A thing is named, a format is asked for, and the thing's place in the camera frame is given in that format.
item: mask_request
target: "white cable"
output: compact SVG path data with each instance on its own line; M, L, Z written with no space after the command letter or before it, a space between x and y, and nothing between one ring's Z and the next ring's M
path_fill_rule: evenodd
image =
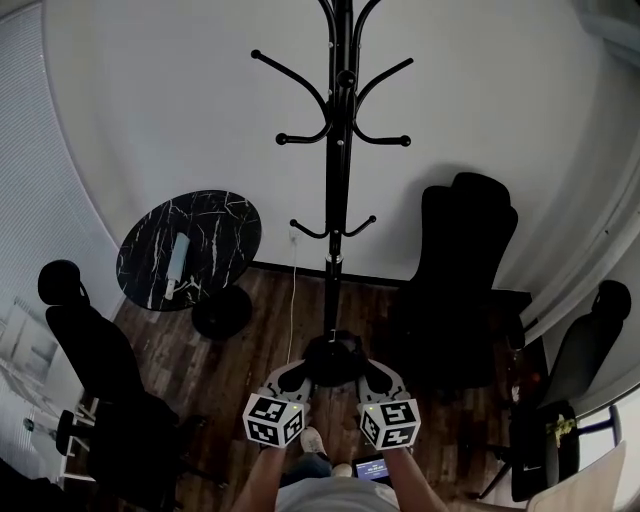
M293 301L296 298L296 269L298 258L298 243L293 241L293 293L291 294L291 314L289 322L289 349L287 350L287 364L289 364L289 358L291 357L291 345L293 344Z

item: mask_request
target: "white object on table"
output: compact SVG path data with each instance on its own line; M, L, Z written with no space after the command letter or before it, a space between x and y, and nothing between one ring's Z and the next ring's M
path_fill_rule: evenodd
M169 260L169 268L167 269L167 291L164 298L173 299L173 292L176 284L182 280L182 271L184 270L184 262L187 257L187 249L189 249L189 238L184 233L178 233L176 241L171 250L171 259Z

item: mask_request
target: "gray shirt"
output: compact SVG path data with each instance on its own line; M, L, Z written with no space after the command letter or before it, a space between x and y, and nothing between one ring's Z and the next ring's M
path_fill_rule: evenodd
M280 489L276 512L398 512L386 485L357 478L307 478Z

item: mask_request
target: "baseboard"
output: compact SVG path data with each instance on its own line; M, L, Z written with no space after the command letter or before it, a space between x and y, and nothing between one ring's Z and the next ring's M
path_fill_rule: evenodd
M259 268L261 270L271 270L273 272L284 272L285 274L293 274L293 267L288 265L277 265L275 263L263 263L261 261L253 261L249 264L252 268ZM307 277L317 277L324 279L324 270L314 270L310 268L296 268L296 274ZM389 286L391 288L400 288L407 283L402 279L386 279L384 277L372 277L372 276L358 276L354 274L342 274L342 281L348 283L360 283L369 284L373 286Z
M127 296L124 293L121 293L120 296L118 297L118 300L116 300L116 303L113 306L111 314L109 315L109 320L111 322L113 322L116 319L116 316L118 316L118 311L120 311L120 308L122 307L126 299L127 299Z

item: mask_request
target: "black marble table top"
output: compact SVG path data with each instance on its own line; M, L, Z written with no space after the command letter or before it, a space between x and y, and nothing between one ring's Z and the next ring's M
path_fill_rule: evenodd
M167 269L179 232L190 239L189 249L182 280L167 300ZM260 216L245 198L220 190L184 194L154 208L129 232L118 253L118 284L143 308L189 308L240 277L261 237Z

